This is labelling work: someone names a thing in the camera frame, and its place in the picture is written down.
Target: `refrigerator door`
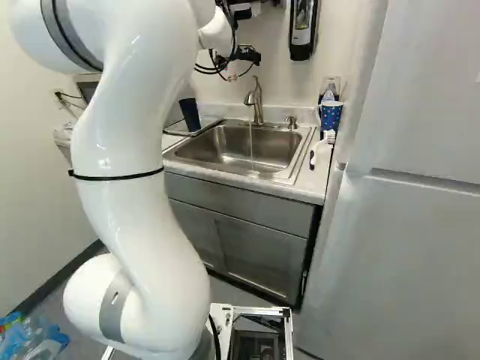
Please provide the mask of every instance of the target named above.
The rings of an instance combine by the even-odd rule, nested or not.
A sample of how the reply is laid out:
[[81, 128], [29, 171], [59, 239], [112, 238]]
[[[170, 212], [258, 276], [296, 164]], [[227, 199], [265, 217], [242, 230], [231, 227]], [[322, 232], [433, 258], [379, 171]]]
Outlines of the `refrigerator door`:
[[347, 168], [297, 346], [327, 360], [480, 358], [479, 189], [415, 180]]
[[349, 164], [480, 184], [480, 1], [390, 1]]

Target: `sink basin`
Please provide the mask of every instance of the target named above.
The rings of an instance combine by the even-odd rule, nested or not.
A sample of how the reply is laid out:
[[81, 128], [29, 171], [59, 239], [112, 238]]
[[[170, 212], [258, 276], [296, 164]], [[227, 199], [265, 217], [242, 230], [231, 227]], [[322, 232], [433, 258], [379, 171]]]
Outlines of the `sink basin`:
[[166, 160], [262, 179], [290, 179], [312, 127], [252, 126], [225, 120], [167, 151]]

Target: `floor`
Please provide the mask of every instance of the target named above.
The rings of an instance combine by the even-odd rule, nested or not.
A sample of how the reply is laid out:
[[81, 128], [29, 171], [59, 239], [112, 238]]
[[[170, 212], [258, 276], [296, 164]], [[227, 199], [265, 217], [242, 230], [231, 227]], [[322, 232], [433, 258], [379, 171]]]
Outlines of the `floor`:
[[[256, 297], [255, 295], [238, 289], [228, 283], [210, 277], [211, 297], [213, 302], [241, 306], [270, 307], [272, 304]], [[49, 298], [47, 298], [32, 314], [32, 316], [44, 315], [50, 322], [60, 326], [62, 332], [70, 337], [70, 345], [62, 353], [64, 360], [100, 360], [105, 351], [105, 346], [93, 341], [89, 337], [80, 334], [69, 323], [62, 307], [63, 286], [60, 286]], [[312, 358], [303, 352], [295, 350], [295, 360], [311, 360]], [[131, 360], [130, 356], [116, 352], [112, 360]]]

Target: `gray cabinet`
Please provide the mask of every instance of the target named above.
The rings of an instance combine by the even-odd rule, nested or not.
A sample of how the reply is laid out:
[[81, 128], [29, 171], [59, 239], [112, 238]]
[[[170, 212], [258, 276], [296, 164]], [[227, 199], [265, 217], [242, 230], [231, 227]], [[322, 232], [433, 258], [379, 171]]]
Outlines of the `gray cabinet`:
[[183, 202], [170, 200], [173, 213], [206, 266], [224, 271], [224, 252], [215, 229], [212, 212]]
[[307, 240], [228, 217], [216, 217], [214, 222], [229, 275], [294, 304]]
[[296, 303], [314, 205], [168, 172], [166, 189], [207, 267]]
[[315, 205], [166, 172], [170, 199], [307, 238]]

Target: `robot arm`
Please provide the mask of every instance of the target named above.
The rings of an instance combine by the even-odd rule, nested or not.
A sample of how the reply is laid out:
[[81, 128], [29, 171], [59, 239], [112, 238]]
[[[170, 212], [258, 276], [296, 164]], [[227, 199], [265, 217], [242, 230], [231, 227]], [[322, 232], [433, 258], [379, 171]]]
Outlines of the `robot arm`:
[[103, 66], [73, 132], [71, 175], [112, 254], [70, 279], [68, 318], [132, 356], [189, 359], [205, 331], [209, 278], [168, 204], [161, 134], [200, 44], [230, 54], [227, 19], [214, 0], [16, 0], [10, 24], [48, 68]]

